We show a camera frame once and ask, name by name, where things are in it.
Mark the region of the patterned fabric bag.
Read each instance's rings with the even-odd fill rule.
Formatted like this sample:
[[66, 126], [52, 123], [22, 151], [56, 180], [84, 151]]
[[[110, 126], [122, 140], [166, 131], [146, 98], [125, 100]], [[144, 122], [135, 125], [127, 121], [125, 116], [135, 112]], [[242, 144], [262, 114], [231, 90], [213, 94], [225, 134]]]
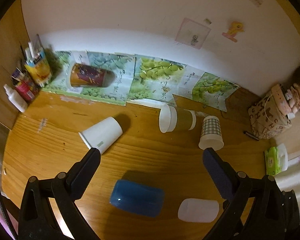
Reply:
[[258, 139], [273, 138], [291, 128], [291, 121], [286, 110], [288, 104], [283, 95], [281, 85], [277, 84], [257, 103], [248, 109], [252, 133]]

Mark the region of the translucent white plastic cup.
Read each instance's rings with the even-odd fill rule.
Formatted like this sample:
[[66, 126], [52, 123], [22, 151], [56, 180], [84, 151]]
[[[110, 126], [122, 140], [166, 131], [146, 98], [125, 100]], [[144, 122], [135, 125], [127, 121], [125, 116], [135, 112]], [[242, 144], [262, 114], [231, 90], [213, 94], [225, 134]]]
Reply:
[[184, 222], [211, 223], [219, 213], [219, 204], [215, 200], [187, 198], [178, 209], [178, 218]]

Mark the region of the doll with dark hair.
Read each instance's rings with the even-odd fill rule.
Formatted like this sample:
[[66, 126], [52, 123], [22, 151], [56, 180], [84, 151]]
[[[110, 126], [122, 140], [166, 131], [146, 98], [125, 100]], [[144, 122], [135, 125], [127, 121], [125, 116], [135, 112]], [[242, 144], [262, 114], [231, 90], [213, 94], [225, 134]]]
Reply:
[[296, 113], [300, 112], [300, 66], [296, 68], [290, 79], [290, 88], [285, 93], [290, 112], [289, 118], [294, 118]]

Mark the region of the red small box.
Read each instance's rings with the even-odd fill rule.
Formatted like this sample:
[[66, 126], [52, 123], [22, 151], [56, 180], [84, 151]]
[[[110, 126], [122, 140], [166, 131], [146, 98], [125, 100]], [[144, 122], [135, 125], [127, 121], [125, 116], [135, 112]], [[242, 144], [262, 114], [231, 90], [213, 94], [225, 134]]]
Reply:
[[26, 102], [32, 102], [38, 94], [38, 88], [27, 71], [16, 68], [11, 75], [16, 91]]

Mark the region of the black pen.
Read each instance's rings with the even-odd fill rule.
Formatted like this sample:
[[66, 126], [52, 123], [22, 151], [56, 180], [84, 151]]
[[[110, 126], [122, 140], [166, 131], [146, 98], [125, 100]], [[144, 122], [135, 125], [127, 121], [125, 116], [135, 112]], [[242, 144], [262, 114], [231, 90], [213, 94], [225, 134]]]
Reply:
[[258, 137], [254, 136], [252, 133], [250, 133], [248, 131], [243, 131], [243, 134], [245, 134], [246, 136], [250, 137], [251, 139], [259, 141]]

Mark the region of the paper cup with brown sleeve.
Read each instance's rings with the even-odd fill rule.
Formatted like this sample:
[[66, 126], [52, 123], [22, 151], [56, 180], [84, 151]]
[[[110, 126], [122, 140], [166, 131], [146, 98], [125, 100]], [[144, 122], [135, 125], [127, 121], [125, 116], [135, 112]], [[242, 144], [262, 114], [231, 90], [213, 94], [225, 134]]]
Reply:
[[161, 133], [191, 131], [196, 126], [194, 111], [163, 105], [159, 113]]

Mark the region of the green grape poster sheet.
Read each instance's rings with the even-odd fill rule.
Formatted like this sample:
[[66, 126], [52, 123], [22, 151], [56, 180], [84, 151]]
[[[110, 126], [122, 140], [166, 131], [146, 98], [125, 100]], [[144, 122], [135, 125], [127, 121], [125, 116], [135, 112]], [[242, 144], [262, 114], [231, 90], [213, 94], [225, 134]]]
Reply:
[[[155, 100], [175, 106], [174, 96], [226, 111], [225, 101], [239, 86], [189, 65], [144, 55], [45, 50], [52, 79], [44, 91], [125, 105]], [[102, 87], [71, 87], [70, 70], [86, 64], [107, 71]]]

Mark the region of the green wet wipes pack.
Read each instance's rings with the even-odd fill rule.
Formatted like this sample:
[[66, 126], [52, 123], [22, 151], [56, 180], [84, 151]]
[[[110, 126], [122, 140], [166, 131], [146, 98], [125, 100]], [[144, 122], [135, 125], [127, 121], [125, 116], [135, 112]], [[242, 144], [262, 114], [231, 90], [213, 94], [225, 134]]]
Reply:
[[275, 176], [288, 169], [288, 152], [284, 144], [264, 151], [266, 174]]

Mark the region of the yellow toy wall sticker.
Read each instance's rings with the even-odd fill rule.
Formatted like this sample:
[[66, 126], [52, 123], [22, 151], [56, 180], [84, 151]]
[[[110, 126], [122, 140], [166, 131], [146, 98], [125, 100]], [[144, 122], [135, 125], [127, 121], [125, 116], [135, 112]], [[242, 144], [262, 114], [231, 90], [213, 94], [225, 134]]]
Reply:
[[230, 24], [228, 31], [226, 33], [222, 33], [222, 35], [233, 42], [237, 42], [236, 35], [244, 32], [243, 27], [243, 23], [234, 21]]

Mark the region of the dark red printed cup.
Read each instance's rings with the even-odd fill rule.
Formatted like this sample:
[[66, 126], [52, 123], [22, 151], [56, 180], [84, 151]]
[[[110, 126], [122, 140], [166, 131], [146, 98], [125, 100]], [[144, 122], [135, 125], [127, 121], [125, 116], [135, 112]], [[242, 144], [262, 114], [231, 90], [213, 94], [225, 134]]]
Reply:
[[102, 87], [107, 71], [86, 64], [76, 63], [70, 70], [71, 87]]

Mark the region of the plain white paper cup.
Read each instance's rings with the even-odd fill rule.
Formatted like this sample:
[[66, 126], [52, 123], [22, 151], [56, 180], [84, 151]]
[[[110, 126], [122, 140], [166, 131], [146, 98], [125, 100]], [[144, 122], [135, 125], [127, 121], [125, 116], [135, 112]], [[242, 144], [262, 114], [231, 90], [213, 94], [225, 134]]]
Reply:
[[88, 129], [79, 132], [79, 136], [87, 148], [96, 148], [100, 154], [104, 154], [122, 133], [123, 130], [119, 123], [113, 117], [108, 117]]

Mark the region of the blue plastic cup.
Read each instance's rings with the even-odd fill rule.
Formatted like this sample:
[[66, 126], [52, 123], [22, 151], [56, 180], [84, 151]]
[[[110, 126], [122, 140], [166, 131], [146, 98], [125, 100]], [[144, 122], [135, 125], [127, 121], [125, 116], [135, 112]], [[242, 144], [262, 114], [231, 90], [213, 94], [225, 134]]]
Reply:
[[137, 215], [157, 217], [162, 209], [164, 196], [162, 189], [120, 179], [114, 186], [110, 204]]

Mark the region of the white spray bottle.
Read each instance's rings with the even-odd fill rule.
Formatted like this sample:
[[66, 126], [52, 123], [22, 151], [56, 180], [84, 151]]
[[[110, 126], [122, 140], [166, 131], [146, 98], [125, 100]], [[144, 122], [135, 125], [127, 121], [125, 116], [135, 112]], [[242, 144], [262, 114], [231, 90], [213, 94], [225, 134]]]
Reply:
[[12, 89], [9, 85], [4, 84], [4, 90], [8, 96], [9, 101], [21, 112], [24, 113], [27, 110], [27, 102], [20, 96], [20, 94]]

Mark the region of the checkered paper cup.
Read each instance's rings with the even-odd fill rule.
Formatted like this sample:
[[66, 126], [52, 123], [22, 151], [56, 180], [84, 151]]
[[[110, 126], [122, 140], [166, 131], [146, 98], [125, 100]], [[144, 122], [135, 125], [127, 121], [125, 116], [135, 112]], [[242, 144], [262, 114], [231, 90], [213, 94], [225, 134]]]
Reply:
[[220, 120], [216, 116], [210, 115], [204, 118], [198, 146], [202, 150], [213, 148], [218, 151], [223, 148]]

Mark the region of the pink paper on wall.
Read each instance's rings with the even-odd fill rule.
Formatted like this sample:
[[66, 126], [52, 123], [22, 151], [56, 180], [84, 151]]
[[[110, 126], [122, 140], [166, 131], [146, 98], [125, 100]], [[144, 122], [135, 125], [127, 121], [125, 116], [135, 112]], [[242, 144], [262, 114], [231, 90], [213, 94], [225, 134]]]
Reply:
[[211, 29], [189, 18], [184, 18], [176, 35], [175, 41], [200, 49]]

